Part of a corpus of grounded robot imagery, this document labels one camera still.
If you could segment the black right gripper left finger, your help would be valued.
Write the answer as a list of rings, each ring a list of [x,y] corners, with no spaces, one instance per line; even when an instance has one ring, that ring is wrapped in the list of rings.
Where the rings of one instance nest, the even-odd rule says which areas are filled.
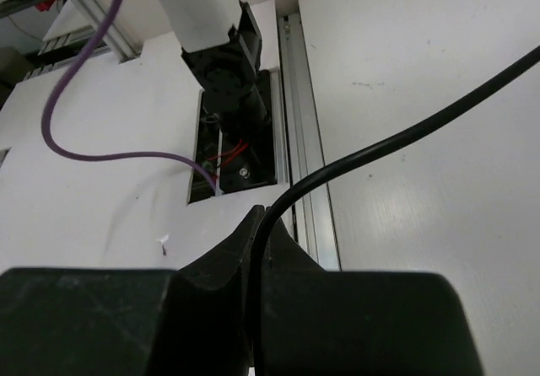
[[[245,375],[257,211],[190,265],[19,267],[1,276],[4,375]]]

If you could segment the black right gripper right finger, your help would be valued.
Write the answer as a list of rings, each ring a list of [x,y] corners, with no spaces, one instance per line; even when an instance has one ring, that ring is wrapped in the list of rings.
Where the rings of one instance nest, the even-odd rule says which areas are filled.
[[[442,275],[327,271],[271,232],[262,269],[266,375],[480,375],[467,316]]]

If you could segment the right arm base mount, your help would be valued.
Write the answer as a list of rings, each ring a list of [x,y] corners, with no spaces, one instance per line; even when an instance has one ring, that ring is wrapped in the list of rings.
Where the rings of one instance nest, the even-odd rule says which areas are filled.
[[[188,203],[289,182],[289,146],[280,70],[262,71],[257,87],[270,108],[272,123],[257,140],[250,141],[225,138],[216,118],[203,108],[204,94],[199,94],[195,160],[210,174],[216,189],[195,171]]]

